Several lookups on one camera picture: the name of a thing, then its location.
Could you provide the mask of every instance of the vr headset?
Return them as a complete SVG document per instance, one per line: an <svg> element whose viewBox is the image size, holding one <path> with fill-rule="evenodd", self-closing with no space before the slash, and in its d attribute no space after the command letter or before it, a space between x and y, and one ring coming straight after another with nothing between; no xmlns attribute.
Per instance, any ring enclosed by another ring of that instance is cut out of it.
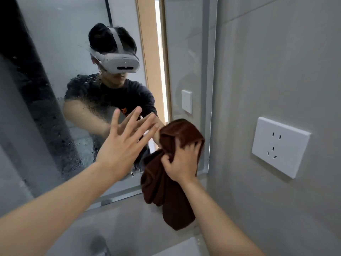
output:
<svg viewBox="0 0 341 256"><path fill-rule="evenodd" d="M103 55L90 47L89 51L91 55L100 61L101 65L109 73L136 73L140 67L139 59L133 53L123 49L121 40L114 28L108 27L108 29L111 31L113 38L115 39L117 52Z"/></svg>

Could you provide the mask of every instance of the brown cloth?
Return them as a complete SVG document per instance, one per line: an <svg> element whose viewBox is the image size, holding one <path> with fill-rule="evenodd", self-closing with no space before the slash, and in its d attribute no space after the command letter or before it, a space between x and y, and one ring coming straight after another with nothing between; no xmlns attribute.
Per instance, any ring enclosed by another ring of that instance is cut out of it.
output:
<svg viewBox="0 0 341 256"><path fill-rule="evenodd" d="M175 138L180 140L184 147L193 142L202 141L204 137L196 127L185 119L175 120L160 129L160 144L162 149L157 150L145 158L145 171L141 177L142 192L145 201L162 207L164 221L174 230L185 228L195 220L193 210L180 185L168 177L161 163L166 153L172 162L175 154Z"/></svg>

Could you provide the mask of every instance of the forearm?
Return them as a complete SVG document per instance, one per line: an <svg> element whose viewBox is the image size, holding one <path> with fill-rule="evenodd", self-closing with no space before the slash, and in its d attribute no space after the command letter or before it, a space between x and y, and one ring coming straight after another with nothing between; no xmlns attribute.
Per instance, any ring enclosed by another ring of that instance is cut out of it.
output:
<svg viewBox="0 0 341 256"><path fill-rule="evenodd" d="M264 255L195 178L181 184L211 255Z"/></svg>
<svg viewBox="0 0 341 256"><path fill-rule="evenodd" d="M0 219L0 255L44 255L92 201L116 181L108 167L93 163L69 181L5 215Z"/></svg>
<svg viewBox="0 0 341 256"><path fill-rule="evenodd" d="M109 128L109 123L95 115L87 104L79 100L66 101L63 113L67 120L91 134L104 136Z"/></svg>

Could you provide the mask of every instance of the person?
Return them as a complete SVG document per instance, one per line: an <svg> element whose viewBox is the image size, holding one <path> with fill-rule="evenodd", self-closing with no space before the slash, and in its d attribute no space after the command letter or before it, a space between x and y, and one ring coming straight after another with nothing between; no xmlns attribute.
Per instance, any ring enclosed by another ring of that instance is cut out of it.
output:
<svg viewBox="0 0 341 256"><path fill-rule="evenodd" d="M122 27L115 27L115 30L124 50L135 55L137 47L128 31ZM96 24L88 37L90 47L103 55L118 50L113 34L103 23ZM93 55L90 57L92 63L98 66L99 73L77 75L71 79L64 98L63 114L75 126L91 134L96 159L98 150L109 135L113 107L119 108L125 116L137 106L142 108L142 117L151 113L157 115L157 111L153 94L145 86L129 80L128 73L109 73ZM127 121L121 124L120 131L124 130ZM160 146L158 134L154 136L154 141ZM139 164L142 157L149 153L149 147L146 145L134 163Z"/></svg>
<svg viewBox="0 0 341 256"><path fill-rule="evenodd" d="M155 115L137 127L136 120L141 111L140 107L136 108L119 135L119 110L115 110L109 137L100 148L95 163L0 219L0 255L44 255L93 200L126 175L130 163L159 128ZM264 255L196 179L200 145L199 142L181 148L180 141L176 140L173 162L164 155L162 164L169 177L184 190L208 250L211 255Z"/></svg>

